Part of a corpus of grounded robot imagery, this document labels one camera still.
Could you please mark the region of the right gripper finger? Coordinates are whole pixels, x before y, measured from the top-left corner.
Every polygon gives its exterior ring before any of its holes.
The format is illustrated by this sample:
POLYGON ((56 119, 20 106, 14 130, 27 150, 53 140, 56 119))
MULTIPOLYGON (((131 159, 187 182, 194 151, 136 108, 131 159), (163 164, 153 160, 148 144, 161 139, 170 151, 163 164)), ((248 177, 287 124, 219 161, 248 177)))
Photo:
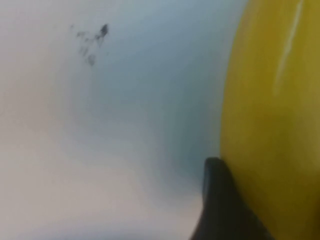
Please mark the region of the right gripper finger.
POLYGON ((204 163, 203 208, 192 240, 271 240, 273 237, 243 201, 226 163, 204 163))

